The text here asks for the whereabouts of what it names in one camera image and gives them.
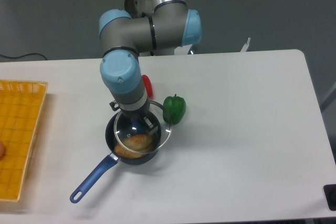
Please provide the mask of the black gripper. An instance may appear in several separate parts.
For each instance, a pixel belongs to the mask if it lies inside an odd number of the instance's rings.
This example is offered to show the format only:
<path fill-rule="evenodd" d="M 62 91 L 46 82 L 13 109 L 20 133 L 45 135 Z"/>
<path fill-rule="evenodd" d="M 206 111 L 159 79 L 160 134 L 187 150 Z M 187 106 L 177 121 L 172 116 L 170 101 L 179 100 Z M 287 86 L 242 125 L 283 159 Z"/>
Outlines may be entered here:
<path fill-rule="evenodd" d="M 120 106 L 116 100 L 109 103 L 113 111 L 118 111 Z M 150 105 L 145 104 L 141 106 L 139 109 L 134 111 L 121 109 L 122 114 L 129 119 L 143 119 L 145 124 L 145 128 L 149 134 L 154 134 L 158 130 L 157 118 L 154 115 L 147 115 L 149 112 Z"/>

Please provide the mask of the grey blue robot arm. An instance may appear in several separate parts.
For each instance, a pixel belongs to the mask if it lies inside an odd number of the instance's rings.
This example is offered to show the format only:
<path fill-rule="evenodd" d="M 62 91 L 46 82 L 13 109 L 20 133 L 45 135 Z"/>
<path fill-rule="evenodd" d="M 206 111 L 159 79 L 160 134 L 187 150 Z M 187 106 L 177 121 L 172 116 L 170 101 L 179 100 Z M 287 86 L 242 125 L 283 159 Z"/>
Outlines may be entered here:
<path fill-rule="evenodd" d="M 188 9 L 185 0 L 148 0 L 149 8 L 136 4 L 140 13 L 112 9 L 99 19 L 103 51 L 100 73 L 114 97 L 112 107 L 135 123 L 149 126 L 149 95 L 142 80 L 139 55 L 174 49 L 200 42 L 199 13 Z"/>

